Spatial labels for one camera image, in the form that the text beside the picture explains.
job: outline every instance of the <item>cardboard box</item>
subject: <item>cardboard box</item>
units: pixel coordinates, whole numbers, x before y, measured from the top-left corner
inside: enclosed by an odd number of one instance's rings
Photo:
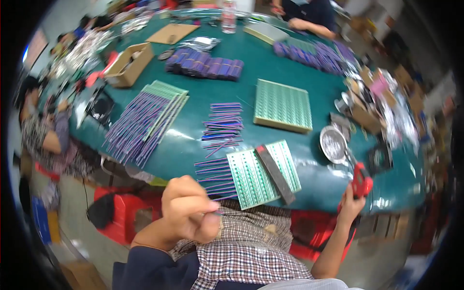
[[[124,0],[114,0],[109,2],[106,5],[106,14],[111,15],[113,13],[119,12],[121,8],[124,6]]]
[[[425,94],[417,82],[413,82],[409,87],[399,85],[399,89],[408,100],[414,114],[418,114],[424,109]]]
[[[372,73],[367,66],[364,66],[360,71],[359,75],[361,76],[364,84],[368,87],[371,87],[371,85],[380,77],[381,73],[382,72],[379,68],[376,69],[374,73]],[[384,97],[385,101],[387,102],[390,108],[393,108],[396,105],[396,98],[388,88],[383,90],[381,95]]]
[[[372,80],[373,74],[372,74],[371,70],[370,70],[367,66],[364,66],[364,67],[362,68],[362,70],[360,71],[359,75],[361,76],[362,81],[364,82],[364,84],[365,84],[366,86],[368,86],[368,87],[369,87],[370,85],[372,85],[372,83],[374,82],[374,81]]]
[[[366,18],[359,16],[352,17],[349,25],[354,31],[362,33],[366,29]]]
[[[134,52],[140,52],[140,54],[129,67],[127,67]],[[130,87],[135,83],[143,69],[154,56],[151,44],[148,42],[131,45],[124,50],[113,65],[105,71],[105,80],[115,88]]]
[[[401,84],[402,86],[409,87],[414,84],[414,81],[409,75],[409,72],[407,72],[407,70],[402,65],[398,65],[393,74],[398,84]]]
[[[106,290],[95,266],[87,261],[75,261],[60,264],[66,280],[73,290]]]
[[[362,101],[356,95],[351,95],[353,96],[354,100],[354,106],[351,109],[353,113],[352,118],[360,126],[364,127],[364,129],[366,129],[366,131],[372,135],[377,135],[382,131],[382,129],[387,128],[387,123],[378,112],[368,112]]]

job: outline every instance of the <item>cardboard sheet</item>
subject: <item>cardboard sheet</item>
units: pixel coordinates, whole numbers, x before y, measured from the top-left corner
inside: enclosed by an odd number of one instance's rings
[[[163,44],[175,44],[198,27],[198,25],[170,23],[147,38],[147,41]],[[169,37],[171,35],[174,35],[173,43],[169,42]]]

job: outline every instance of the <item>person's left hand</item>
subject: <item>person's left hand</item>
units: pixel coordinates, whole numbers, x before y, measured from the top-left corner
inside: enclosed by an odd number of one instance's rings
[[[348,186],[345,189],[345,193],[343,194],[342,201],[340,203],[342,209],[340,210],[337,216],[337,226],[350,228],[354,219],[361,212],[365,204],[365,197],[360,197],[357,200],[354,199],[353,187],[351,186],[351,182],[348,183]]]
[[[306,30],[306,21],[299,18],[289,20],[289,27],[297,30]]]
[[[173,178],[164,190],[163,218],[174,233],[174,239],[189,239],[203,244],[219,233],[219,216],[214,211],[219,203],[211,201],[206,190],[192,177]]]

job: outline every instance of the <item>bundled purple tubes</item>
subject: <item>bundled purple tubes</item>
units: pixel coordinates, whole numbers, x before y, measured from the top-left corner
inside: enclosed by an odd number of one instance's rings
[[[208,71],[211,68],[211,65],[213,64],[213,62],[214,62],[214,58],[208,58],[208,60],[203,65],[203,68],[201,69],[201,77],[208,76]]]
[[[274,42],[272,48],[274,49],[274,53],[281,58],[287,57],[290,52],[289,48],[285,44],[278,41]]]
[[[221,67],[219,68],[218,72],[218,79],[228,79],[229,78],[229,70],[232,67],[232,60],[230,59],[222,59]]]
[[[242,74],[242,69],[244,65],[244,62],[238,59],[232,62],[231,68],[229,70],[229,79],[231,81],[238,81],[240,75]]]
[[[243,61],[212,58],[207,52],[181,48],[166,61],[165,71],[190,77],[207,77],[237,81],[243,69]]]
[[[298,48],[294,45],[290,45],[289,57],[291,60],[298,61]]]
[[[341,60],[340,56],[332,48],[328,47],[322,42],[315,42],[314,47],[317,51],[317,54],[330,57],[333,60]]]
[[[206,76],[210,79],[217,79],[219,69],[221,68],[221,64],[222,64],[222,58],[215,58]]]
[[[197,59],[197,57],[200,55],[199,52],[192,52],[188,58],[182,63],[182,73],[185,75],[190,74],[190,70],[192,69],[193,62]]]
[[[308,65],[312,68],[315,68],[317,70],[321,69],[321,65],[319,64],[319,61],[317,58],[312,55],[310,52],[305,52],[306,54],[306,59],[308,60]]]
[[[173,71],[174,69],[174,64],[177,62],[177,60],[180,58],[180,56],[185,53],[187,49],[181,48],[178,49],[174,52],[174,54],[167,59],[166,64],[164,66],[165,71]]]
[[[205,66],[205,63],[209,58],[210,58],[209,53],[201,52],[192,65],[191,75],[196,76],[196,77],[201,77],[202,76],[201,72],[203,71],[203,67]]]
[[[306,58],[306,54],[304,53],[304,51],[301,49],[301,48],[297,48],[296,49],[296,52],[298,54],[298,60],[297,62],[301,63],[301,64],[304,64],[304,65],[307,65],[308,64],[308,60]]]
[[[343,43],[334,40],[334,44],[338,48],[338,51],[344,59],[346,59],[349,62],[356,62],[353,52],[349,48],[347,48]]]

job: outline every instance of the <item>green table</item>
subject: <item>green table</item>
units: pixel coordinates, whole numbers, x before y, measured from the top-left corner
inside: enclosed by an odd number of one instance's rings
[[[240,102],[241,116],[245,129],[244,141],[239,148],[223,148],[211,159],[225,157],[226,153],[237,149],[256,147],[285,139],[293,156],[302,190],[296,194],[296,201],[290,205],[294,209],[314,209],[335,212],[343,191],[352,178],[352,169],[344,165],[333,165],[327,161],[319,149],[319,132],[329,123],[329,112],[335,111],[334,100],[346,90],[343,78],[317,71],[286,58],[277,57],[272,47],[242,31],[239,24],[235,34],[224,34],[220,27],[203,25],[187,36],[209,36],[222,39],[213,49],[213,57],[241,59],[245,66],[238,82],[195,79],[166,73],[164,62],[156,57],[147,65],[135,84],[128,89],[107,86],[106,91],[116,101],[111,120],[120,116],[125,106],[146,84],[161,80],[168,84],[189,90],[190,99],[180,112],[162,143],[150,156],[145,168],[157,177],[169,180],[185,174],[195,177],[194,162],[205,160],[207,151],[200,141],[204,129],[202,121],[208,119],[210,103]],[[169,19],[155,16],[148,26],[127,36],[117,47],[118,52],[133,44],[144,42],[150,35],[169,23]],[[291,36],[305,39],[301,35]],[[156,55],[166,50],[168,45],[152,44]],[[309,93],[312,110],[313,131],[307,135],[262,127],[253,124],[253,106],[257,79],[262,78],[301,89]],[[76,119],[71,118],[71,134],[95,150],[107,153],[102,144],[106,129],[87,117],[80,129],[76,129]],[[349,143],[355,157],[367,165],[367,151],[376,144],[375,137],[368,135],[365,140],[361,129],[352,135]],[[405,142],[404,147],[393,151],[394,169],[374,178],[374,188],[369,195],[364,212],[403,210],[419,205],[424,199],[422,157],[416,157],[412,147]],[[281,201],[269,203],[283,206]]]

